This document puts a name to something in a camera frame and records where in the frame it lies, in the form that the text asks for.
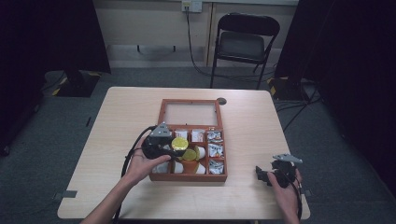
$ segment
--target wooden frame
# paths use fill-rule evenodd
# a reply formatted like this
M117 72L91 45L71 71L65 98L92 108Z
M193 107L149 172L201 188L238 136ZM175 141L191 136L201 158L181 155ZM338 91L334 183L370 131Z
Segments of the wooden frame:
M185 122L186 119L191 118L191 123ZM167 165L167 172L158 174L151 173L149 178L152 181L191 181L191 182L225 182L227 179L227 161L226 161L226 146L224 139L224 132L222 128L221 113L219 109L219 102L217 100L180 100L180 99L163 99L158 123L164 122L167 124L172 135L175 136L177 130L186 130L188 133L189 148L195 146L203 147L205 149L205 156L199 160L199 163L205 167L203 174L185 173L186 167L190 161L183 161L184 170L181 174L175 174L175 163L169 162ZM191 138L192 130L204 130L203 142L193 142ZM208 132L219 131L221 135L221 142L211 143L208 140ZM215 144L222 146L221 157L210 157L208 144ZM222 174L214 175L209 172L209 161L223 163Z

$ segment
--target wooden table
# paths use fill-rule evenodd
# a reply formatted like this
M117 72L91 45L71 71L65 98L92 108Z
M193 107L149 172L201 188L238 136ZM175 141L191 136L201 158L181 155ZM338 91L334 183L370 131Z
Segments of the wooden table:
M133 187L120 218L276 219L281 218L272 188L257 180L255 166L270 170L275 154L289 153L267 91L114 87L106 98L63 198L60 218L84 218L120 179L124 157L136 137L156 124L162 99L223 97L220 107L227 141L225 183L151 182ZM303 218L310 211L303 197Z

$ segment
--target chair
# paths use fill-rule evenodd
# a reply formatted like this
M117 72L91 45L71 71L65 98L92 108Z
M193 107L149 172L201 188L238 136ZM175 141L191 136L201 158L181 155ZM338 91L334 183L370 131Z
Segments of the chair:
M229 13L220 18L216 36L215 55L213 59L210 89L213 87L217 60L240 63L262 64L262 71L257 83L257 90L262 83L262 75L271 51L272 44L279 33L279 23L271 17ZM267 47L263 36L270 36Z

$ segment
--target black cable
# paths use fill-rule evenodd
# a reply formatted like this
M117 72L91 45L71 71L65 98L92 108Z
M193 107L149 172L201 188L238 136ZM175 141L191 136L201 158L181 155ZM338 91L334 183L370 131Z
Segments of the black cable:
M312 95L311 95L311 97L309 98L307 104L305 104L304 106L303 106L303 105L295 105L295 106L293 106L293 107L303 106L303 108L301 108L301 110L299 110L299 111L297 112L297 114L294 115L294 117L289 121L289 123L288 123L288 124L285 126L285 128L283 129L283 133L289 128L289 126L293 123L293 121L297 118L297 116L299 116L299 114L300 114L308 105L311 105L311 104L317 102L318 100L320 100L320 98L319 98L319 99L317 99L315 102L312 102L312 100L313 100L313 98L314 98L315 93L317 92L317 90L318 90L318 86L315 87L315 91L312 93Z
M291 106L289 106L289 107L283 107L283 108L280 108L280 107L282 106L282 105L280 105L280 106L276 109L276 112L280 112L280 111L282 111L282 110L291 109L291 108L295 108L295 107L300 107L300 106L304 106L304 105L312 105L312 104L318 102L319 100L321 100L321 97L320 97L320 96L319 96L319 98L316 99L315 101L312 101L313 98L314 98L314 96L315 96L315 93L316 93L317 91L318 91L318 87L315 88L314 93L312 93L311 97L308 99L308 102L306 102L306 103L305 103L304 101L274 102L274 104L286 104L286 105L288 105L288 104L294 104L294 105L291 105Z
M134 145L132 146L131 150L129 150L128 155L125 157L125 162L122 166L122 171L121 171L121 177L123 177L126 174L126 170L128 168L128 164L131 160L131 157L134 155L134 148L136 147L137 143L139 142L139 140L142 138L142 136L147 132L147 131L152 131L156 128L157 126L150 126L147 129L145 129L136 139L136 141L134 142ZM120 211L121 211L121 205L119 207L119 209L116 212L116 215L114 215L114 219L113 219L113 224L117 224L119 223L119 216L120 216Z
M208 74L208 73L202 71L202 70L196 65L195 60L193 59L193 56L192 56L192 47L191 47L191 32L190 32L190 13L189 13L189 8L188 8L188 7L184 7L184 9L185 9L185 11L186 11L186 18L187 18L187 28L188 28L188 38L189 38L189 49L190 49L190 56L191 56L192 65L193 65L193 67L195 68L195 70L198 71L200 74L202 74L202 75L204 75L204 76L206 76L206 77L211 77L212 74ZM263 76L273 74L274 72L275 72L275 69L274 69L274 71L272 71L272 72L264 73ZM223 76L223 75L216 75L216 77L223 77L223 78L228 78L228 79L230 79L230 80L245 81L245 82L257 82L257 80L246 79L246 78L244 78L244 77L259 77L259 76L258 76L258 75L252 75L252 76ZM267 79L262 80L262 82L265 82L265 81L267 81L268 79L270 79L270 78L272 78L272 77L273 77L273 76L268 77Z
M300 191L300 190L297 190L297 188L294 186L293 183L291 183L291 186L293 187L294 192L296 193L296 196L297 196L297 206L298 206L298 213L297 213L297 216L298 216L298 219L300 220L300 219L301 219L301 216L302 216L302 214L303 214L303 202L302 202L302 200L301 200L301 191Z

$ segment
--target electrical outlet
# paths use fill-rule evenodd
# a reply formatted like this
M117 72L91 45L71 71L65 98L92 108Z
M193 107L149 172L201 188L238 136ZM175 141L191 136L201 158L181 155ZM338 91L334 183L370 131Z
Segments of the electrical outlet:
M181 11L186 11L186 8L189 9L189 12L192 12L191 1L181 1Z
M186 11L186 8L189 12L202 12L202 1L181 1L181 11Z

